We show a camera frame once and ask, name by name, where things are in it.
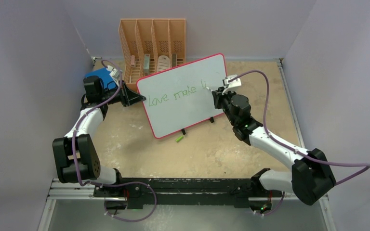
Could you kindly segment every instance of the metal frame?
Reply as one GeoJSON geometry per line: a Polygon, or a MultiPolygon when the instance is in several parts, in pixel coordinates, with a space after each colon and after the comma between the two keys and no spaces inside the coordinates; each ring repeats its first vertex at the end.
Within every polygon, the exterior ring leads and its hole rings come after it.
{"type": "MultiPolygon", "coordinates": [[[[283,66],[280,59],[274,60],[277,63],[277,66],[280,71],[281,78],[283,80],[283,85],[286,91],[287,99],[289,101],[291,116],[293,117],[294,125],[296,127],[297,138],[299,141],[299,145],[304,148],[304,141],[301,135],[300,126],[297,120],[297,116],[294,110],[294,106],[291,100],[290,91],[287,86],[286,78],[283,72],[283,66]]],[[[53,210],[56,206],[56,200],[104,200],[102,197],[94,197],[94,186],[93,185],[86,185],[81,187],[78,183],[66,183],[63,184],[59,181],[59,179],[53,179],[51,188],[49,190],[49,194],[47,197],[46,205],[43,211],[42,218],[40,220],[40,225],[38,231],[47,231],[52,219],[53,210]]],[[[107,200],[115,200],[115,201],[124,201],[125,199],[122,197],[115,197],[115,198],[108,198],[107,200]]],[[[249,201],[263,201],[267,200],[264,197],[250,197],[249,201]]],[[[294,194],[287,193],[285,196],[285,200],[299,200],[294,194]]],[[[332,214],[330,211],[329,205],[329,198],[326,194],[318,201],[320,203],[323,218],[325,220],[325,224],[328,231],[336,231],[332,214]]]]}

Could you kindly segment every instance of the wooden table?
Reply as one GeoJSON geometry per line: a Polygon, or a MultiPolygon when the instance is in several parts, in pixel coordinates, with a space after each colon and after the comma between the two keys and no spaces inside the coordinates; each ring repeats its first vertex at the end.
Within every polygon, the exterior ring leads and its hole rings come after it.
{"type": "MultiPolygon", "coordinates": [[[[122,69],[124,62],[116,62],[122,69]]],[[[227,62],[228,75],[258,69],[270,81],[267,111],[269,129],[298,144],[297,132],[276,62],[227,62]]],[[[102,68],[96,62],[94,70],[102,68]]],[[[263,121],[266,84],[260,74],[242,77],[238,94],[249,98],[251,114],[263,121]]],[[[169,178],[250,178],[265,167],[288,171],[279,161],[265,152],[239,141],[225,115],[200,123],[163,139],[152,135],[142,103],[123,107],[109,106],[104,122],[99,126],[93,142],[101,164],[120,170],[123,177],[169,178]]]]}

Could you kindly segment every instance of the green marker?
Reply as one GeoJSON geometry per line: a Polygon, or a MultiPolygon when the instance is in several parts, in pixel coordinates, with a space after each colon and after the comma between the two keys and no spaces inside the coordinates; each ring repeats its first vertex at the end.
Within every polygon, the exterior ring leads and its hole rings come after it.
{"type": "Polygon", "coordinates": [[[184,138],[184,136],[180,136],[179,138],[176,139],[176,142],[181,141],[184,138]]]}

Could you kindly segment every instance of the wall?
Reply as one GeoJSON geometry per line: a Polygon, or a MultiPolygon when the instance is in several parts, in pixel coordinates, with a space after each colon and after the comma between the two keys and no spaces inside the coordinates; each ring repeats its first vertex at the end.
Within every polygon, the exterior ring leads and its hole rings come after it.
{"type": "Polygon", "coordinates": [[[188,58],[287,54],[316,0],[64,0],[92,56],[122,58],[121,18],[186,18],[188,58]]]}
{"type": "MultiPolygon", "coordinates": [[[[284,70],[307,148],[370,162],[370,1],[318,0],[284,70]]],[[[332,189],[330,205],[338,230],[370,230],[370,170],[332,189]]]]}
{"type": "Polygon", "coordinates": [[[36,230],[91,67],[60,0],[0,0],[0,230],[36,230]]]}

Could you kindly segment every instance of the table top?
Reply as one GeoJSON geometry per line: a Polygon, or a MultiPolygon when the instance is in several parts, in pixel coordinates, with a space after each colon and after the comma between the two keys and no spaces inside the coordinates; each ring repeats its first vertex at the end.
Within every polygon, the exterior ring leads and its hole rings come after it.
{"type": "MultiPolygon", "coordinates": [[[[116,61],[122,70],[124,62],[116,61]]],[[[94,70],[102,68],[97,61],[94,70]]],[[[269,129],[285,140],[298,144],[289,101],[276,62],[226,62],[227,74],[257,69],[267,74],[270,98],[267,111],[269,129]]],[[[266,83],[260,74],[242,77],[238,94],[249,98],[252,116],[262,122],[266,83]]],[[[167,178],[250,178],[265,167],[288,171],[279,161],[239,141],[225,115],[214,123],[202,122],[186,129],[185,137],[174,133],[154,138],[142,103],[123,107],[109,105],[106,119],[93,137],[103,166],[120,170],[123,177],[167,178]]]]}

